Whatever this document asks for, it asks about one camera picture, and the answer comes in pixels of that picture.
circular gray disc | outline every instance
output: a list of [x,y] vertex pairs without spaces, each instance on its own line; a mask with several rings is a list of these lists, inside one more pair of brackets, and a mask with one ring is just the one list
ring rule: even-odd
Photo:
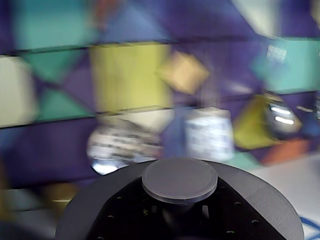
[[187,205],[209,197],[217,188],[213,166],[193,158],[166,158],[150,164],[142,174],[142,186],[154,199]]

orange triangle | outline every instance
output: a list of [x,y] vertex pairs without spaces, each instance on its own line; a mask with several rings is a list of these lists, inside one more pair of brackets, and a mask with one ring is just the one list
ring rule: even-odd
[[303,139],[292,139],[277,144],[271,148],[262,159],[266,165],[279,164],[301,157],[308,151],[308,141]]

teal square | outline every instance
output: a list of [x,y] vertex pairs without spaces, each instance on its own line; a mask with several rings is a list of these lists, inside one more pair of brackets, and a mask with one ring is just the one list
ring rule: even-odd
[[271,45],[286,51],[282,67],[272,69],[266,53],[257,57],[252,64],[255,74],[264,81],[266,90],[278,94],[319,90],[319,41],[305,38],[280,38]]
[[83,45],[91,38],[87,0],[15,0],[14,32],[19,49]]

yellow square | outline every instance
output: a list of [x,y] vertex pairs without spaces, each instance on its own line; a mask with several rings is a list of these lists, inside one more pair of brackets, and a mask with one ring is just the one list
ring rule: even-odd
[[168,46],[157,43],[94,47],[91,57],[100,111],[170,107],[170,89],[156,74],[167,54]]

blue line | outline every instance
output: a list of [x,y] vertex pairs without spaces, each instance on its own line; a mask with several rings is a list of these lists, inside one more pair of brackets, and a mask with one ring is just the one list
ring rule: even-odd
[[[300,217],[300,219],[302,224],[313,227],[314,229],[318,230],[318,232],[320,232],[320,226],[318,224],[302,216]],[[309,238],[306,238],[305,240],[316,240],[316,239],[320,239],[320,233],[318,233],[317,235],[311,236]]]

